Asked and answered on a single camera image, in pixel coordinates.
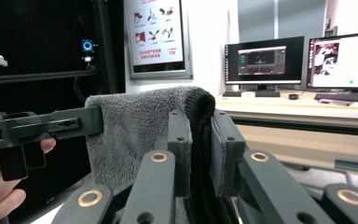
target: computer monitor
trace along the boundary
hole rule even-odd
[[[304,36],[226,45],[226,84],[300,84]]]
[[[310,39],[307,88],[358,91],[358,34]]]

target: framed sign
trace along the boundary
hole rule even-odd
[[[125,1],[131,79],[193,77],[184,1]]]

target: black metal bracket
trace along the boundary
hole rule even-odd
[[[36,115],[33,112],[8,115],[0,113],[0,167],[3,178],[25,178],[27,169],[24,144],[39,142],[51,137],[57,139],[85,136],[103,131],[102,111],[98,106],[55,111],[51,114]],[[41,161],[41,150],[34,153],[33,161]]]
[[[181,115],[180,111],[173,113],[169,126],[178,127],[181,122],[181,126],[185,126],[186,119],[177,116]],[[244,223],[358,223],[358,188],[332,184],[319,197],[298,184],[272,154],[249,149],[227,113],[216,110],[211,123],[210,175],[215,194],[216,197],[237,197],[237,208]],[[182,130],[175,132],[172,139],[188,134],[181,133]],[[101,186],[88,185],[71,195],[53,223],[174,223],[175,196],[183,194],[178,194],[177,189],[186,189],[182,181],[186,181],[187,174],[177,178],[181,166],[184,168],[187,163],[178,158],[183,158],[191,147],[183,141],[166,143],[166,150],[145,154],[135,181],[115,189],[110,203],[102,199],[101,203],[94,203],[100,193],[93,190]],[[91,194],[92,206],[81,205],[84,194]]]
[[[358,135],[358,125],[329,124],[320,122],[292,121],[279,119],[253,119],[232,117],[234,123],[266,128],[290,129],[320,133],[342,133]]]

